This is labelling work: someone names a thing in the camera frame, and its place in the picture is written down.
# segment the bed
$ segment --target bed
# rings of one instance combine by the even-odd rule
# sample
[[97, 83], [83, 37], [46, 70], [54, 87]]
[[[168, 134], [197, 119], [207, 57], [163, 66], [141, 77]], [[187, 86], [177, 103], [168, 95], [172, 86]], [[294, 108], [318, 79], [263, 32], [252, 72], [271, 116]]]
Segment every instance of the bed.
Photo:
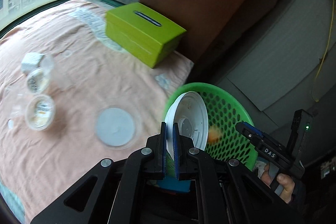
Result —
[[[71, 0], [9, 31], [0, 40], [0, 193], [21, 223], [31, 220], [103, 158], [121, 160], [157, 134], [169, 96], [187, 79], [193, 63], [173, 52], [151, 69], [105, 36], [107, 8]], [[48, 53], [70, 87], [54, 82], [48, 95], [56, 116], [50, 128], [28, 128], [17, 98], [27, 98], [21, 60], [28, 52]], [[128, 105], [140, 121], [135, 141], [124, 149], [95, 135], [98, 114]]]

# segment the yellow string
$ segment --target yellow string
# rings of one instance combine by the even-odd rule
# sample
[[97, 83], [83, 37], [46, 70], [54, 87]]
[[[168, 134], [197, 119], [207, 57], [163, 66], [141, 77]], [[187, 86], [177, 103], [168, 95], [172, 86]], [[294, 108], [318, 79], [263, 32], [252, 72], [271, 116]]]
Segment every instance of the yellow string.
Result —
[[333, 22], [334, 22], [334, 7], [335, 7], [335, 0], [333, 0], [333, 10], [332, 10], [332, 14], [331, 14], [331, 22], [330, 22], [330, 28], [329, 28], [329, 37], [328, 37], [328, 43], [327, 43], [327, 47], [325, 48], [325, 52], [323, 54], [323, 58], [322, 58], [322, 61], [321, 61], [321, 64], [320, 64], [320, 67], [315, 75], [315, 78], [314, 78], [314, 82], [313, 82], [313, 87], [311, 89], [311, 97], [313, 98], [313, 100], [315, 102], [318, 102], [319, 100], [318, 99], [314, 99], [314, 87], [315, 87], [315, 82], [316, 82], [316, 79], [318, 77], [318, 75], [320, 74], [320, 71], [322, 69], [322, 65], [323, 65], [323, 62], [324, 62], [324, 59], [326, 57], [326, 54], [328, 52], [328, 48], [329, 48], [329, 43], [330, 43], [330, 37], [331, 37], [331, 30], [333, 28]]

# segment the finger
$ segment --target finger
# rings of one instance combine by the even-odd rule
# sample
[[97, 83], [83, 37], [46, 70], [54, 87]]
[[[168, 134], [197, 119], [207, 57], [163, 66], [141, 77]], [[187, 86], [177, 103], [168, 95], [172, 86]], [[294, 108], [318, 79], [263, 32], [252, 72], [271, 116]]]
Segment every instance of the finger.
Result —
[[277, 176], [277, 181], [283, 186], [280, 198], [286, 203], [289, 203], [292, 200], [292, 194], [295, 186], [293, 179], [288, 175], [279, 174]]
[[268, 170], [269, 170], [269, 163], [267, 163], [267, 164], [265, 165], [264, 170], [267, 171], [267, 173], [268, 173]]
[[270, 186], [270, 184], [271, 184], [271, 182], [272, 182], [272, 179], [271, 179], [271, 177], [269, 176], [269, 174], [268, 174], [268, 170], [267, 171], [265, 171], [262, 175], [261, 175], [261, 181], [263, 182], [263, 183], [265, 183], [267, 186]]

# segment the laundry basket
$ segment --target laundry basket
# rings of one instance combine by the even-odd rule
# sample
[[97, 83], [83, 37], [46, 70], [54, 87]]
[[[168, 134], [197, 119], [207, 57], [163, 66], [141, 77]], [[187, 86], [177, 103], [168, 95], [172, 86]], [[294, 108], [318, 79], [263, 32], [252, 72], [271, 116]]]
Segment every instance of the laundry basket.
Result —
[[[209, 127], [217, 127], [221, 132], [215, 142], [206, 145], [205, 151], [218, 160], [236, 158], [252, 170], [258, 153], [250, 141], [235, 130], [235, 125], [243, 121], [253, 125], [253, 122], [244, 107], [225, 90], [205, 83], [183, 85], [169, 98], [164, 116], [177, 97], [188, 91], [195, 91], [201, 95], [207, 107]], [[168, 174], [173, 168], [170, 160], [172, 159], [168, 158], [166, 163]]]

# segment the silver bolt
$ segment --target silver bolt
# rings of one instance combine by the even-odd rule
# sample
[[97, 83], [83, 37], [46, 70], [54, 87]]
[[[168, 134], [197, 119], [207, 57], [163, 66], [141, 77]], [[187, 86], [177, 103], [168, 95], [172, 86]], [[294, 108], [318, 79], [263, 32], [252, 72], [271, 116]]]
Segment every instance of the silver bolt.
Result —
[[107, 167], [107, 166], [110, 166], [112, 163], [112, 161], [110, 159], [104, 159], [100, 162], [100, 165], [103, 166], [103, 167]]
[[200, 152], [200, 150], [196, 147], [190, 148], [189, 153], [192, 155], [197, 155]]
[[230, 159], [229, 160], [229, 164], [231, 166], [237, 166], [239, 164], [239, 160], [237, 160], [237, 159]]
[[143, 155], [149, 155], [150, 153], [152, 153], [152, 150], [149, 147], [142, 148], [141, 150], [141, 154]]

